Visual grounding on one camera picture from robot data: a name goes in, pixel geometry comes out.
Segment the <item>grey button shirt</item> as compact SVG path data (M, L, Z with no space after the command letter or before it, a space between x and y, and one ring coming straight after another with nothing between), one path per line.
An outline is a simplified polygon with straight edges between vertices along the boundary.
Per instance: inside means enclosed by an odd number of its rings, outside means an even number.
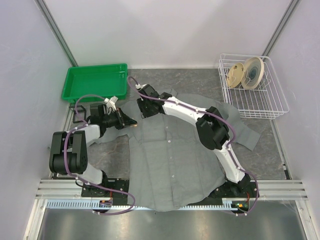
M193 125L164 114L143 118L134 100L121 109L137 126L108 128L96 142L128 136L129 204L172 211L202 201L225 182L218 158L201 144Z

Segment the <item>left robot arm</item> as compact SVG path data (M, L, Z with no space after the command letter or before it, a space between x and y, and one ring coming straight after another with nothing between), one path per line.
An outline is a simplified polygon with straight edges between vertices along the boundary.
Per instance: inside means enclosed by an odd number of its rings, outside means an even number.
M110 191L108 177L103 170L93 167L88 160L87 146L101 138L108 128L122 130L137 124L121 108L106 104L90 105L87 124L72 131L58 131L52 136L49 169L54 174L75 176L92 185L92 191L99 197Z

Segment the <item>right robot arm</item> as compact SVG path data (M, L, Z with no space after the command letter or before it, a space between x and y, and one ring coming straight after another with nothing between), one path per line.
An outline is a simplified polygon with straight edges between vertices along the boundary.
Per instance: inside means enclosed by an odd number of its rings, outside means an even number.
M231 146L236 136L235 130L222 118L217 108L196 107L166 92L159 95L149 84L137 83L135 89L140 95L137 103L145 118L164 114L196 127L201 144L213 151L223 166L230 193L240 197L247 191L251 178L242 168Z

